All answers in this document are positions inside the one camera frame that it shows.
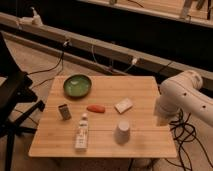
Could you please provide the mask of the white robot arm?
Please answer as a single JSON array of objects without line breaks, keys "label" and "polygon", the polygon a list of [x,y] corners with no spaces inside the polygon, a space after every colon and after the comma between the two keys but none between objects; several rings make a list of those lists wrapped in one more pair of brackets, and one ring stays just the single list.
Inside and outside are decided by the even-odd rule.
[{"label": "white robot arm", "polygon": [[213,99],[200,92],[202,85],[202,77],[194,70],[186,70],[164,80],[155,103],[157,125],[167,125],[183,110],[213,127]]}]

